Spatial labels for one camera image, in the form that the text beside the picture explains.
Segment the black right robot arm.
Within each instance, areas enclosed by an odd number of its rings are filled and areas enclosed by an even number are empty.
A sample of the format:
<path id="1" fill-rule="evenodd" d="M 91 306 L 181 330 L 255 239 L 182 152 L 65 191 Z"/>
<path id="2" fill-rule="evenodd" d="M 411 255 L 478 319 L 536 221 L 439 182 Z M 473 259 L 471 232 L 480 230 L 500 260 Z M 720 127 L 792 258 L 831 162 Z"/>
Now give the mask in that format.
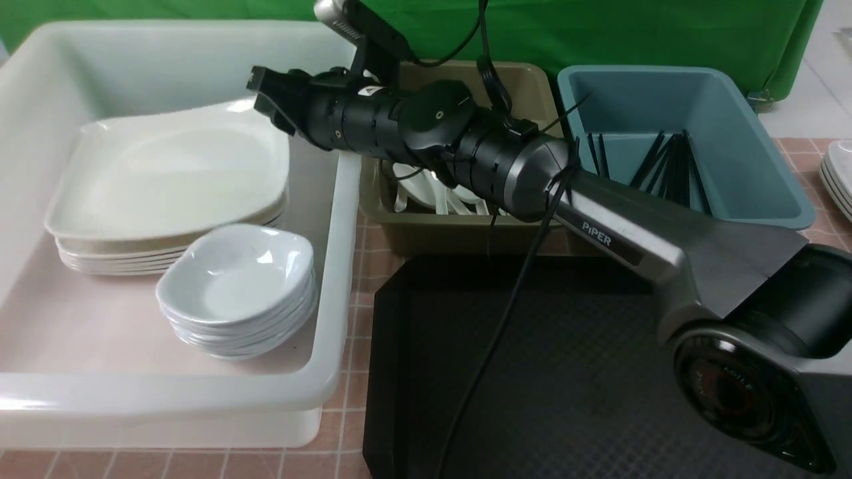
<path id="1" fill-rule="evenodd" d="M 816 474 L 850 475 L 850 254 L 730 222 L 585 172 L 577 146 L 441 79 L 399 90 L 360 71 L 254 66 L 256 111 L 316 148 L 424 168 L 522 222 L 575 231 L 655 286 L 660 342 L 693 409 Z"/>

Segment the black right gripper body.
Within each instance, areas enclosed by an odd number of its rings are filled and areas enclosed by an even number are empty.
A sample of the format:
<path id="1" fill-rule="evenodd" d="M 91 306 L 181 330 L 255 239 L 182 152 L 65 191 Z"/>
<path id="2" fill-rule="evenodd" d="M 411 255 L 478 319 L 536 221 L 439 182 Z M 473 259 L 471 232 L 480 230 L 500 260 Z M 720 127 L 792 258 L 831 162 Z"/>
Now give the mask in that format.
<path id="1" fill-rule="evenodd" d="M 311 76 L 252 67 L 246 85 L 256 94 L 254 109 L 290 136 L 316 148 L 355 152 L 380 160 L 406 160 L 399 135 L 399 103 L 407 93 L 335 67 Z"/>

